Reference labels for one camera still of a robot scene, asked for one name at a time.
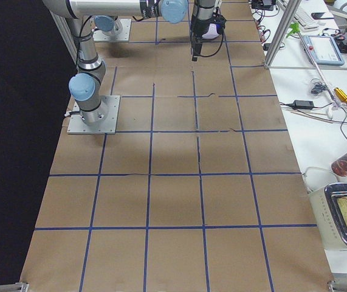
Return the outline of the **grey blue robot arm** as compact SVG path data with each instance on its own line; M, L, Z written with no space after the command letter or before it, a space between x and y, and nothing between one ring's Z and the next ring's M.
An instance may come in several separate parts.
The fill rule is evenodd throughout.
M44 1L57 20L67 46L75 48L77 73L68 87L75 100L66 113L72 134L115 133L120 96L103 88L107 65L103 49L119 49L129 38L131 25L162 18L170 24L190 20L192 60L203 57L202 45L224 35L225 18L219 1L194 1L188 16L188 1Z
M123 30L122 23L117 16L96 15L94 23L98 30L110 37L120 34Z

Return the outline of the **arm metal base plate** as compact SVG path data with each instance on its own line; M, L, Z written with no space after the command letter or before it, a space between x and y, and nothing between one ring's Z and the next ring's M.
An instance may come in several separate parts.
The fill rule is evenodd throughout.
M96 43L120 43L128 42L131 30L131 19L120 19L123 26L123 30L120 34L116 36L107 36L103 34L101 30L97 28L94 29L94 41Z
M120 96L100 96L100 106L92 112L79 109L74 102L67 128L68 134L115 134L120 108Z

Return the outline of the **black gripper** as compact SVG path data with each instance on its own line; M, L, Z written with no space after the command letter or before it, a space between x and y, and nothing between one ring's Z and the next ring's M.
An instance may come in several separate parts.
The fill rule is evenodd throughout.
M208 32L211 23L209 19L192 18L190 24L190 38L192 48L192 61L197 62L201 56L203 35Z

